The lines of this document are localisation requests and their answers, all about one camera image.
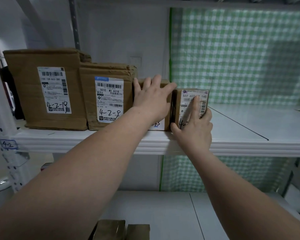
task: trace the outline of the shelf upright post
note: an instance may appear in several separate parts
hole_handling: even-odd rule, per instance
[[[10,139],[16,133],[17,126],[0,76],[0,150],[14,192],[19,191],[31,179],[27,163],[29,154],[17,152],[17,141]]]

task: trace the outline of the package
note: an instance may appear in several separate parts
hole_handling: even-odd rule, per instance
[[[172,92],[171,122],[176,123],[180,129],[183,129],[183,127],[189,121],[191,113],[191,106],[189,105],[196,95],[200,96],[200,117],[202,117],[206,113],[208,106],[209,90],[200,90],[197,88],[178,88]]]
[[[143,87],[143,83],[144,83],[144,79],[139,80],[139,84],[140,84],[141,88]],[[160,83],[160,88],[164,88],[169,83],[170,83],[169,80],[162,79],[161,83]],[[167,102],[168,103],[171,103],[171,97],[172,97],[172,93],[169,94],[168,97],[167,97]],[[149,130],[150,131],[168,131],[169,130],[169,125],[170,125],[170,114],[171,114],[171,109],[169,110],[167,116],[163,120],[161,120],[157,123],[154,123],[149,128]]]
[[[125,240],[125,220],[99,220],[93,240]]]
[[[74,48],[4,51],[26,120],[35,129],[86,130],[80,61],[91,57]]]
[[[128,225],[126,240],[150,240],[150,225]]]
[[[133,105],[134,66],[119,63],[81,63],[80,79],[89,130],[115,121]]]

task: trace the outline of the cardboard box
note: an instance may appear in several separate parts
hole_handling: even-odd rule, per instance
[[[125,240],[125,220],[99,220],[93,240]]]
[[[139,80],[139,84],[140,84],[141,89],[143,87],[143,83],[144,83],[144,79]],[[160,83],[160,88],[164,88],[169,83],[170,83],[169,80],[162,79],[161,83]],[[168,97],[167,97],[167,102],[168,103],[171,103],[171,98],[172,98],[172,93],[169,94]],[[171,108],[170,108],[167,116],[163,120],[161,120],[157,123],[154,123],[149,128],[149,131],[168,131],[169,127],[170,127],[170,116],[171,116]]]
[[[137,77],[136,67],[126,64],[81,64],[80,79],[89,130],[105,127],[132,107],[134,77]]]
[[[176,123],[180,129],[183,129],[189,121],[191,113],[191,106],[189,105],[196,95],[200,95],[200,117],[202,117],[208,106],[209,90],[200,90],[197,88],[177,88],[172,92],[171,122]]]
[[[150,240],[150,225],[129,224],[126,240]]]
[[[91,57],[73,48],[4,51],[16,84],[26,127],[86,130],[80,61]]]

